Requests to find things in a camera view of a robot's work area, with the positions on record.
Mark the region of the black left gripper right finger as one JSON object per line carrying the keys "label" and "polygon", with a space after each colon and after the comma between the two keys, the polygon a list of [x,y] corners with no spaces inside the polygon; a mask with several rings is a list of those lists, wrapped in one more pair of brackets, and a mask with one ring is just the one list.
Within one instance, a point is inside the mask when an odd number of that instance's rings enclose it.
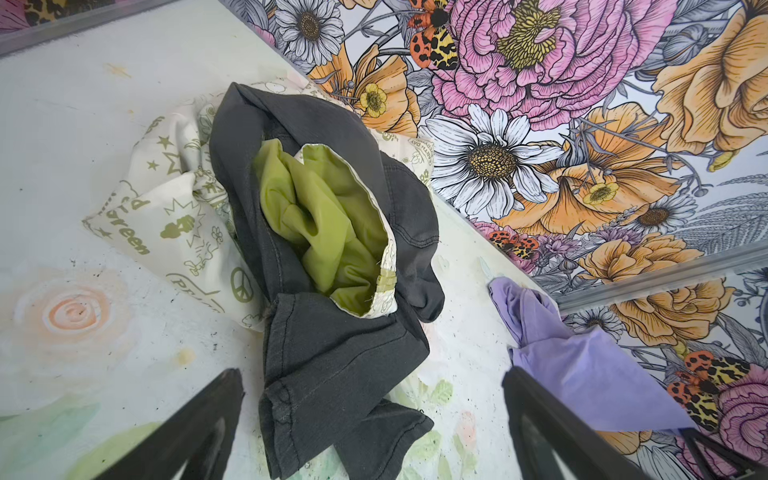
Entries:
{"label": "black left gripper right finger", "polygon": [[502,388],[524,479],[647,477],[522,368],[511,368]]}

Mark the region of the lavender purple cloth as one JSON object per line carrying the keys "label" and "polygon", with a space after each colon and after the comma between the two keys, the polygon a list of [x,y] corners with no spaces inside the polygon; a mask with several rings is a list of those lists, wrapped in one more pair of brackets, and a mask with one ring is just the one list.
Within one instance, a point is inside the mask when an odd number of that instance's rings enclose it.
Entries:
{"label": "lavender purple cloth", "polygon": [[576,333],[541,292],[499,277],[489,295],[518,346],[523,369],[595,431],[693,428],[695,423],[662,386],[598,327]]}

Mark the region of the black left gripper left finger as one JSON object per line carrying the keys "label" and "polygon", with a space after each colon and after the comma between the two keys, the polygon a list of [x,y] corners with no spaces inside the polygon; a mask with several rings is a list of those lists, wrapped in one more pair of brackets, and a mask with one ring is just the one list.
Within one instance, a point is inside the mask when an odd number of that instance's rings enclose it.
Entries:
{"label": "black left gripper left finger", "polygon": [[223,370],[100,479],[220,480],[245,396],[237,368]]}

